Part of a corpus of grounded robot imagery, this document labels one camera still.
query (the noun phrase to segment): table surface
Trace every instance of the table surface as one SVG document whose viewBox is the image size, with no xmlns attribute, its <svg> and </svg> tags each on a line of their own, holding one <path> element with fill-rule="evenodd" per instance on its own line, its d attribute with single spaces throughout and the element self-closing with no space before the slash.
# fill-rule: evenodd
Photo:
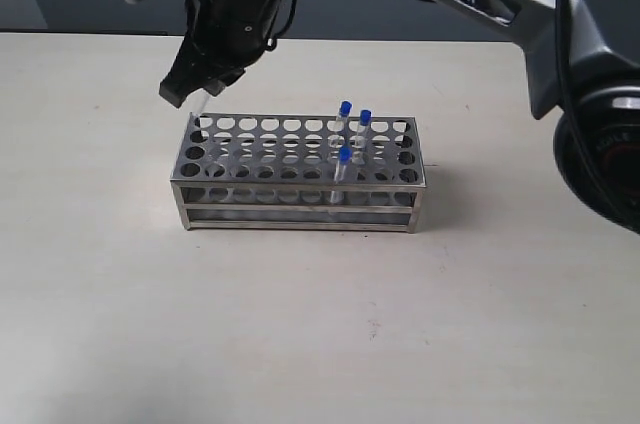
<svg viewBox="0 0 640 424">
<path fill-rule="evenodd" d="M 0 35 L 0 422 L 635 423 L 635 236 L 507 44 L 285 41 L 209 111 L 419 123 L 416 235 L 182 229 L 179 39 Z"/>
</svg>

